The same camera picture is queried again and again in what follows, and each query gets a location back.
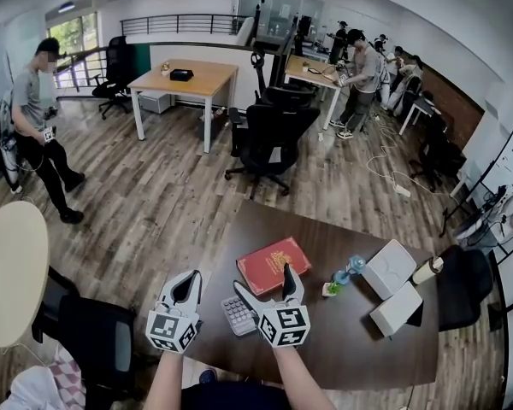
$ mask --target forearm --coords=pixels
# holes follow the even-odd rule
[[[29,123],[25,115],[22,113],[21,108],[15,107],[12,109],[11,118],[14,121],[15,129],[25,137],[33,137],[38,139],[40,132]]]
[[[287,398],[294,410],[334,410],[295,348],[274,349]]]
[[[180,409],[182,355],[164,351],[157,367],[144,410]]]

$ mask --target black sneaker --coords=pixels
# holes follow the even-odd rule
[[[82,185],[86,181],[86,176],[83,173],[78,173],[78,178],[76,178],[71,184],[65,184],[65,191],[70,193],[79,185]]]
[[[61,214],[61,222],[70,225],[78,225],[84,219],[84,213],[68,209],[65,214]]]

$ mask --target pink checkered fabric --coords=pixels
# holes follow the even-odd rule
[[[86,387],[82,383],[82,372],[72,355],[61,344],[57,344],[55,359],[48,367],[55,379],[59,396],[68,410],[84,410]]]

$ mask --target round table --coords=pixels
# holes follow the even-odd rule
[[[0,208],[0,348],[16,343],[34,321],[48,275],[44,216],[28,202]]]

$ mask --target gray t-shirt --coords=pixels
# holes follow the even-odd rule
[[[356,74],[369,76],[367,80],[356,82],[354,86],[360,92],[375,92],[380,82],[380,58],[378,52],[368,46],[365,50],[357,50],[355,54]]]
[[[12,107],[21,107],[21,112],[37,131],[45,129],[44,108],[40,102],[40,77],[29,67],[17,76],[14,82]]]

